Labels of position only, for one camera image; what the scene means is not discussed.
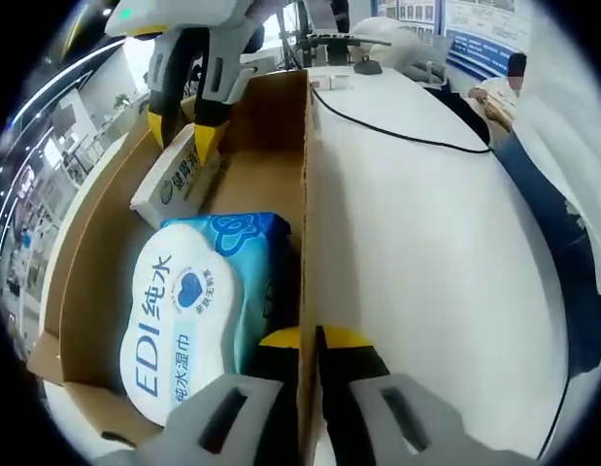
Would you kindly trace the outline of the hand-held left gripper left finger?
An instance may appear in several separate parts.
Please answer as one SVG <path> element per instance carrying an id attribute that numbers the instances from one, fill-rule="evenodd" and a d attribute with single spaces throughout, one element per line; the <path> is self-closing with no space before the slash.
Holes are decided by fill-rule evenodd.
<path id="1" fill-rule="evenodd" d="M 299 465 L 300 328 L 273 332 L 248 371 L 224 374 L 169 415 L 164 429 L 103 465 Z"/>

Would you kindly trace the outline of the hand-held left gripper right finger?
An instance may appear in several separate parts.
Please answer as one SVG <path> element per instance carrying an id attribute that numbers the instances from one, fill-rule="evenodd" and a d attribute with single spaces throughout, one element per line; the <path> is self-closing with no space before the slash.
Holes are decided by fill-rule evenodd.
<path id="1" fill-rule="evenodd" d="M 322 413 L 338 465 L 479 465 L 454 409 L 342 327 L 317 328 Z"/>

